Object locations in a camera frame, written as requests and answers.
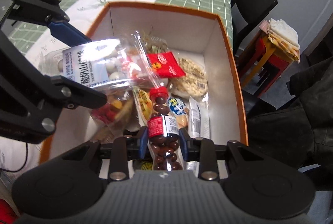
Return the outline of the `white deer table runner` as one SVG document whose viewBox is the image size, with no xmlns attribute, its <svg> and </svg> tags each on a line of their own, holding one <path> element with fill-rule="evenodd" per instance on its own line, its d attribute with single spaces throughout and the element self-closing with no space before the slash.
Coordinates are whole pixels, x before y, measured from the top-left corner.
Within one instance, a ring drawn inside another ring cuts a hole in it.
<svg viewBox="0 0 333 224">
<path fill-rule="evenodd" d="M 157 0 L 62 0 L 60 7 L 69 15 L 71 25 L 81 32 L 87 33 L 93 21 L 109 1 L 154 3 Z M 51 36 L 48 28 L 26 22 L 18 22 L 7 37 L 34 66 L 39 64 L 41 56 L 66 48 L 64 43 Z M 24 142 L 1 138 L 1 169 L 26 171 L 28 168 L 37 166 L 41 147 L 41 145 L 26 146 Z"/>
</svg>

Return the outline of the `black chair right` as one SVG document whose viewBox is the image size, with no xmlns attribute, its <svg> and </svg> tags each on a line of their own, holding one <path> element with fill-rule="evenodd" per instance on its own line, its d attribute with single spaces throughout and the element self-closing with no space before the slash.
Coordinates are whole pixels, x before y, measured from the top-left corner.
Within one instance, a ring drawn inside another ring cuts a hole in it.
<svg viewBox="0 0 333 224">
<path fill-rule="evenodd" d="M 278 0 L 231 0 L 230 3 L 237 6 L 247 23 L 242 30 L 233 32 L 233 54 L 236 54 L 241 42 L 277 6 Z"/>
</svg>

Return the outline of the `dark jacket on chair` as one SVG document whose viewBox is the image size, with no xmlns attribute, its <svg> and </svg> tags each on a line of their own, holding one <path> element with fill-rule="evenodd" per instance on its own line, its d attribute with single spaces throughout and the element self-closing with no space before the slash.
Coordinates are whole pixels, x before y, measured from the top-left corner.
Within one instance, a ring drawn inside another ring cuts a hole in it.
<svg viewBox="0 0 333 224">
<path fill-rule="evenodd" d="M 332 58 L 290 77 L 293 99 L 271 113 L 248 118 L 248 145 L 306 171 L 318 191 L 332 190 Z"/>
</svg>

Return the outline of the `chocolate bean cola bottle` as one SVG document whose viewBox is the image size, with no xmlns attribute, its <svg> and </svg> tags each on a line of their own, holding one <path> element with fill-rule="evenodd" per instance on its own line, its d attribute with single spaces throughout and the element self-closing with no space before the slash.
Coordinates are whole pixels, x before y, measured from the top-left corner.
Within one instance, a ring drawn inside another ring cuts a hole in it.
<svg viewBox="0 0 333 224">
<path fill-rule="evenodd" d="M 168 106 L 168 91 L 165 87 L 150 90 L 151 115 L 147 121 L 148 144 L 153 158 L 152 169 L 178 171 L 183 169 L 179 150 L 177 120 Z"/>
</svg>

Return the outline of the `peanut snack bag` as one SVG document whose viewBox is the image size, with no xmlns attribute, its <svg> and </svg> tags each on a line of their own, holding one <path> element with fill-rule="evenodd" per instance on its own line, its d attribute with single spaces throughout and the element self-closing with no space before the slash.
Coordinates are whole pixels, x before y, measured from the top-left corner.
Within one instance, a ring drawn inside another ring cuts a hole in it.
<svg viewBox="0 0 333 224">
<path fill-rule="evenodd" d="M 178 64 L 185 76 L 171 79 L 171 93 L 182 98 L 203 98 L 208 92 L 208 82 L 202 65 L 191 59 L 179 57 Z"/>
</svg>

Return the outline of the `stool with folded cloths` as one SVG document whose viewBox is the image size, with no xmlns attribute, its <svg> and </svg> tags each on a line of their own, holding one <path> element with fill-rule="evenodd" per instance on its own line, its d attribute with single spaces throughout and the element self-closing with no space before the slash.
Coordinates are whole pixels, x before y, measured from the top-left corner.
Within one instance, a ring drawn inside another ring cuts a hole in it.
<svg viewBox="0 0 333 224">
<path fill-rule="evenodd" d="M 294 62 L 300 62 L 299 37 L 284 20 L 264 20 L 258 33 L 236 60 L 244 88 L 259 76 L 255 96 L 264 94 Z"/>
</svg>

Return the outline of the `green bean snack bag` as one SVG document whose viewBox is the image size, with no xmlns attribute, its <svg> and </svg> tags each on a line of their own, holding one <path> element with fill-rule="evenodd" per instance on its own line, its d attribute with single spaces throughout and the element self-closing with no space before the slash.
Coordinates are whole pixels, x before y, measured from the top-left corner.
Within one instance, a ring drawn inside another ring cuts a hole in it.
<svg viewBox="0 0 333 224">
<path fill-rule="evenodd" d="M 143 46 L 148 54 L 165 53 L 169 51 L 167 41 L 163 38 L 147 34 L 144 31 L 140 31 L 142 37 Z"/>
</svg>

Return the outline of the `orange cardboard box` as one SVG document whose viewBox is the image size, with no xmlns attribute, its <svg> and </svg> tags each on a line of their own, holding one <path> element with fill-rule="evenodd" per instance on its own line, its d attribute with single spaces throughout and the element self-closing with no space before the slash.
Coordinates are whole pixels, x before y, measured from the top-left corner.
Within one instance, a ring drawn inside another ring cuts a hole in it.
<svg viewBox="0 0 333 224">
<path fill-rule="evenodd" d="M 217 144 L 248 142 L 239 78 L 222 19 L 163 4 L 108 3 L 90 26 L 91 44 L 61 46 L 41 57 L 40 71 L 106 94 L 98 109 L 66 110 L 42 144 L 44 163 L 92 138 L 105 144 L 145 126 L 163 88 L 168 128 Z"/>
</svg>

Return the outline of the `red snack bag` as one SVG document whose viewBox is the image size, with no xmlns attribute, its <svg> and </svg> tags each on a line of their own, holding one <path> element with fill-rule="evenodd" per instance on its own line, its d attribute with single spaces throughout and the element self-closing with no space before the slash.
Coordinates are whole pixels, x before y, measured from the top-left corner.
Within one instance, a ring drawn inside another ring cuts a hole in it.
<svg viewBox="0 0 333 224">
<path fill-rule="evenodd" d="M 186 75 L 171 51 L 158 54 L 147 54 L 154 73 L 160 78 L 181 78 Z"/>
</svg>

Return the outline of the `clear yogurt ball bag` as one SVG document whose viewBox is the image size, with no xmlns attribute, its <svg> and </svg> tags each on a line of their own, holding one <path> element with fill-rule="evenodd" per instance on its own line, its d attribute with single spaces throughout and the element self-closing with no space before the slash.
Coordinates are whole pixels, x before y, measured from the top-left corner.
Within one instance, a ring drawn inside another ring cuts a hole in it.
<svg viewBox="0 0 333 224">
<path fill-rule="evenodd" d="M 154 72 L 138 31 L 52 51 L 40 57 L 38 70 L 105 94 L 116 89 L 151 89 L 168 84 L 167 78 Z"/>
</svg>

